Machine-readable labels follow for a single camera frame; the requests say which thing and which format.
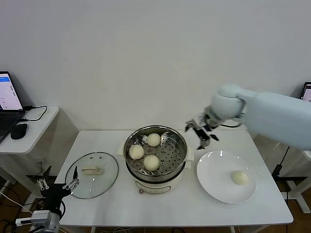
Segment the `stainless steel pot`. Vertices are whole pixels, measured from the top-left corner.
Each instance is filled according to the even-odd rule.
[[[161,136],[161,143],[157,147],[147,144],[147,137],[151,133]],[[132,145],[143,147],[143,158],[131,159],[128,153]],[[123,148],[128,170],[134,177],[146,183],[164,183],[178,176],[185,167],[187,151],[186,141],[180,133],[161,125],[136,130],[127,138]],[[150,172],[144,168],[143,160],[148,155],[155,155],[160,160],[160,167],[156,171]]]

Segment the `floor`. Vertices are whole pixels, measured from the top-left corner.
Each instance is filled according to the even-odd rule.
[[[4,180],[0,180],[0,185],[4,185]],[[283,182],[277,182],[277,185],[280,189],[280,191],[285,191],[285,185]],[[11,185],[10,188],[14,190],[20,197],[21,203],[25,203],[29,191],[25,189],[22,185],[19,183],[15,185]],[[8,197],[11,199],[18,201],[16,195],[11,191],[7,190],[5,193]],[[306,202],[311,206],[311,188],[304,192],[303,194]],[[12,222],[14,219],[18,217],[29,217],[30,213],[24,213],[20,212],[18,207],[7,207],[4,205],[15,205],[14,203],[11,203],[9,200],[7,200],[4,197],[0,198],[0,231],[3,233],[11,233],[12,228],[11,226],[8,226],[5,231],[3,231],[4,226],[7,224],[7,221]],[[296,201],[289,200],[288,206],[294,216],[294,222],[291,224],[288,224],[288,233],[310,233],[311,232],[311,214],[303,214],[300,211],[300,208]],[[40,204],[37,204],[32,207],[32,210],[36,210],[36,208],[39,208]],[[27,233],[29,231],[29,228],[19,227],[17,228],[16,232],[19,233]],[[86,232],[90,232],[90,228],[84,228]],[[179,229],[174,229],[172,232],[172,228],[133,228],[128,230],[128,233],[183,233]],[[185,233],[229,233],[230,228],[229,227],[220,227],[220,228],[182,228],[182,230]],[[113,228],[97,228],[97,233],[107,233],[107,232],[113,232]],[[122,233],[122,229],[115,229],[115,233],[119,232]],[[261,233],[286,233],[286,225],[275,225],[275,226],[269,226],[268,228],[261,231]]]

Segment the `steamed bun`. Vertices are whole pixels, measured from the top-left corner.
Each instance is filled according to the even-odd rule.
[[[245,172],[243,171],[233,171],[231,173],[231,179],[234,181],[236,184],[247,184],[249,182],[248,176]]]
[[[141,159],[144,156],[144,149],[140,145],[133,145],[129,150],[129,155],[132,159]]]
[[[159,159],[154,156],[154,155],[148,155],[145,159],[144,159],[144,167],[148,170],[148,171],[155,171],[159,168],[160,166],[160,161]]]
[[[157,133],[152,133],[147,137],[147,143],[151,147],[156,147],[160,144],[161,137]]]

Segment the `white plate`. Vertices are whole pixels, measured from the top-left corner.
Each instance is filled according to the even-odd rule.
[[[239,185],[230,177],[232,171],[241,170],[249,178],[248,184]],[[201,157],[196,168],[202,187],[214,198],[238,204],[249,200],[256,191],[256,176],[243,159],[224,150],[208,152]]]

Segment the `monitor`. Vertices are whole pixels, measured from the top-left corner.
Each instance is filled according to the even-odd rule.
[[[0,110],[23,110],[9,73],[0,73]]]

